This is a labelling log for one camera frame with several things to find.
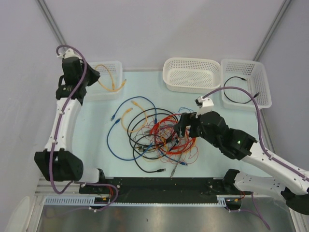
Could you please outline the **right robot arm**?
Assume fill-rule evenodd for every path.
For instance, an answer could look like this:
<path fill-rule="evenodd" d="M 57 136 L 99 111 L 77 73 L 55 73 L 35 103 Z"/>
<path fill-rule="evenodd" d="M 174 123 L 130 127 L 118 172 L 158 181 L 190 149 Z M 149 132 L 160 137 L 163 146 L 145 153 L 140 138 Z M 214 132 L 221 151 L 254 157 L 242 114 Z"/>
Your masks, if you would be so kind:
<path fill-rule="evenodd" d="M 223 189 L 228 194 L 237 190 L 282 200 L 294 211 L 309 213 L 309 173 L 268 151 L 248 133 L 230 128 L 217 112 L 202 115 L 183 113 L 173 127 L 178 136 L 201 137 L 232 160 L 251 164 L 269 177 L 260 177 L 229 169 L 223 178 Z"/>

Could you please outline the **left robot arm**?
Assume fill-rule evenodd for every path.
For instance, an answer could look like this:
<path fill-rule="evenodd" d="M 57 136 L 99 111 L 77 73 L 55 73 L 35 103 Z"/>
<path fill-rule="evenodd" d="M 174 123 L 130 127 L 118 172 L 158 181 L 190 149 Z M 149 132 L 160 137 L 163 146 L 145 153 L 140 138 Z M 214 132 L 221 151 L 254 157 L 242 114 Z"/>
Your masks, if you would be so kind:
<path fill-rule="evenodd" d="M 72 151 L 74 128 L 86 87 L 98 81 L 100 74 L 78 57 L 63 59 L 62 70 L 52 131 L 44 150 L 35 153 L 34 161 L 47 181 L 88 182 L 94 192 L 102 193 L 107 187 L 106 180 L 100 177 L 102 170 L 86 168 Z"/>

